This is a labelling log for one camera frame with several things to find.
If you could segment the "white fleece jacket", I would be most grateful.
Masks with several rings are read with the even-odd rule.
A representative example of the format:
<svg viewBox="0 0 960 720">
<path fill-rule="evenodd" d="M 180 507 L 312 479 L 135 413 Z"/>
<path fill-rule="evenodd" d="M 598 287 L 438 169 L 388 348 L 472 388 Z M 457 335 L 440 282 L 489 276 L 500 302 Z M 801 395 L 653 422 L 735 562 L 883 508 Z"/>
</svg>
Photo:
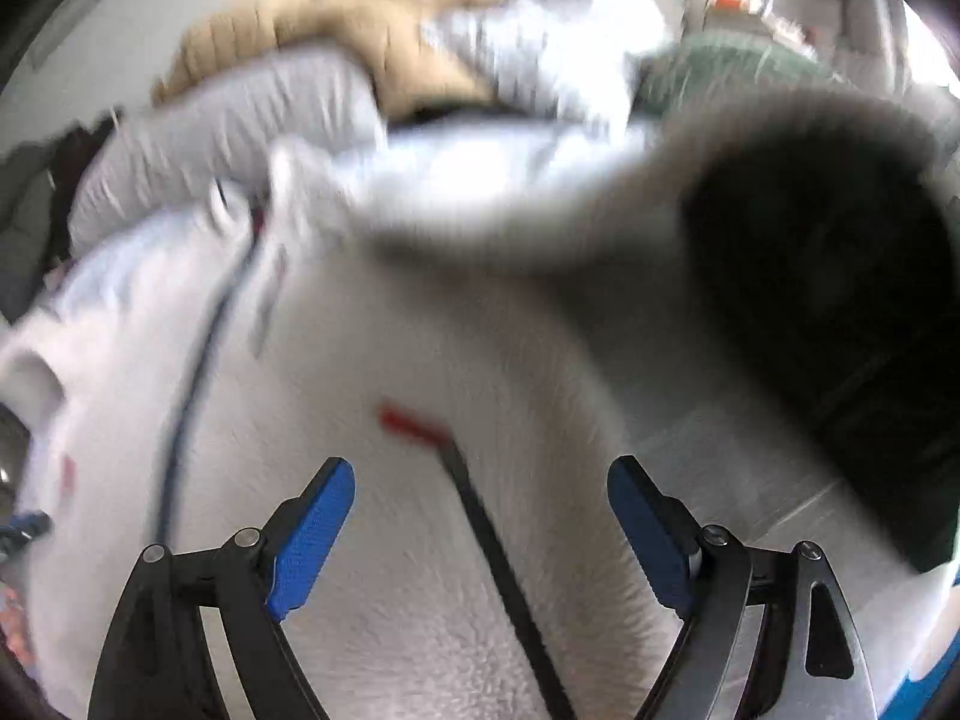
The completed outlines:
<svg viewBox="0 0 960 720">
<path fill-rule="evenodd" d="M 929 125 L 741 94 L 583 192 L 460 218 L 364 210 L 342 154 L 280 138 L 262 200 L 153 211 L 3 340 L 52 520 L 13 567 L 41 709 L 91 718 L 145 548 L 216 550 L 338 457 L 355 500 L 281 623 L 322 718 L 640 717 L 682 620 L 608 504 L 630 455 L 701 525 L 825 551 L 882 712 L 958 561 Z"/>
</svg>

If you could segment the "grey pillow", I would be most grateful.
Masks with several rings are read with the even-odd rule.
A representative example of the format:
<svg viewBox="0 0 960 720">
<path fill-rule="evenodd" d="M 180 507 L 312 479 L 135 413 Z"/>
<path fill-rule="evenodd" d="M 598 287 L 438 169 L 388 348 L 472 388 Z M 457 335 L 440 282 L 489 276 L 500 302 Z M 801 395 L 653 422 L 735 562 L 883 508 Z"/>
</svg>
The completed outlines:
<svg viewBox="0 0 960 720">
<path fill-rule="evenodd" d="M 270 54 L 148 114 L 127 117 L 101 146 L 68 216 L 79 259 L 161 206 L 205 199 L 215 181 L 260 193 L 268 151 L 291 135 L 337 154 L 386 140 L 373 82 L 331 43 Z"/>
</svg>

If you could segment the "light blue checked duvet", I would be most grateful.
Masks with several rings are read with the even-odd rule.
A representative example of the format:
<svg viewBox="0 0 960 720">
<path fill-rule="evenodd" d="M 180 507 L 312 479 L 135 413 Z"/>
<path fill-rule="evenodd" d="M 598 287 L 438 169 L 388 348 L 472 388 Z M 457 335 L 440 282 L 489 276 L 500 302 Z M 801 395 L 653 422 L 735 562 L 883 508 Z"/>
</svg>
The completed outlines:
<svg viewBox="0 0 960 720">
<path fill-rule="evenodd" d="M 493 216 L 583 192 L 660 139 L 649 119 L 613 137 L 532 121 L 448 122 L 342 154 L 334 176 L 353 202 L 384 218 Z"/>
</svg>

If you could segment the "green coral pattern cushion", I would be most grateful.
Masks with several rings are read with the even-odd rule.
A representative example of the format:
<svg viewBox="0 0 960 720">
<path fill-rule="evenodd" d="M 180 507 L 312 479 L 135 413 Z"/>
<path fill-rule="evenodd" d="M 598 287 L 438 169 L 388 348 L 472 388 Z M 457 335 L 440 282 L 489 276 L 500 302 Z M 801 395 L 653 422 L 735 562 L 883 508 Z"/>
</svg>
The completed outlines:
<svg viewBox="0 0 960 720">
<path fill-rule="evenodd" d="M 828 65 L 747 32 L 705 31 L 641 62 L 636 109 L 669 115 L 727 93 L 767 86 L 846 85 Z"/>
</svg>

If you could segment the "white printed pillow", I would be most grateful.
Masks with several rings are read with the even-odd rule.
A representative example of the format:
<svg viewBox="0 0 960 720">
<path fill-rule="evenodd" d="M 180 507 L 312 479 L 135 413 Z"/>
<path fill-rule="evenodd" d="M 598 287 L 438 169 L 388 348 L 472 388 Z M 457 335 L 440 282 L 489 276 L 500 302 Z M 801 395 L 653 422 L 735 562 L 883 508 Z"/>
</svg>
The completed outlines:
<svg viewBox="0 0 960 720">
<path fill-rule="evenodd" d="M 641 60 L 674 37 L 656 0 L 505 0 L 444 11 L 420 31 L 500 103 L 599 133 L 626 127 Z"/>
</svg>

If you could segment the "tan knitted blanket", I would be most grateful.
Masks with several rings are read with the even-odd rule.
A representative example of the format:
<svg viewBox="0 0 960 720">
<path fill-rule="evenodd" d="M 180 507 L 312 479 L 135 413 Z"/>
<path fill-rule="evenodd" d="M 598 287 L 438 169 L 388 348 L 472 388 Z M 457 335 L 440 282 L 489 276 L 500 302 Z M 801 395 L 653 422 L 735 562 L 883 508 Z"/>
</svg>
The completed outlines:
<svg viewBox="0 0 960 720">
<path fill-rule="evenodd" d="M 500 0 L 241 0 L 186 29 L 166 75 L 151 88 L 160 107 L 245 62 L 311 39 L 351 50 L 371 76 L 377 107 L 402 121 L 433 104 L 494 103 L 490 83 L 446 49 L 427 43 L 421 25 L 446 11 Z"/>
</svg>

